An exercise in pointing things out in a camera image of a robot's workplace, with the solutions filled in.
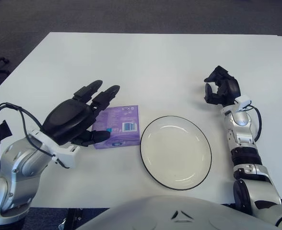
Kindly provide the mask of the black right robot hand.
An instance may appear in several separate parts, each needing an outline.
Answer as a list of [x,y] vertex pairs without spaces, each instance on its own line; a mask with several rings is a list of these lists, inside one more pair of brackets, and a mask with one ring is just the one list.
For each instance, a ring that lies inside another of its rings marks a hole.
[[[204,82],[206,83],[204,99],[208,104],[226,107],[235,104],[235,98],[241,96],[238,81],[221,66],[217,66]],[[214,82],[218,87],[216,93],[212,92],[210,82]]]

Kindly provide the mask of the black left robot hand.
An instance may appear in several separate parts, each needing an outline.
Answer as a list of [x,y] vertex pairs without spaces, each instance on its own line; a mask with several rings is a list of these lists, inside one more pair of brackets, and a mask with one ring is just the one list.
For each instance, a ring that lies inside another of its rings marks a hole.
[[83,86],[71,99],[60,103],[49,113],[41,131],[58,145],[70,142],[87,147],[109,139],[111,136],[109,131],[88,130],[96,122],[100,112],[110,105],[120,89],[120,86],[114,85],[92,98],[102,83],[102,80],[96,80]]

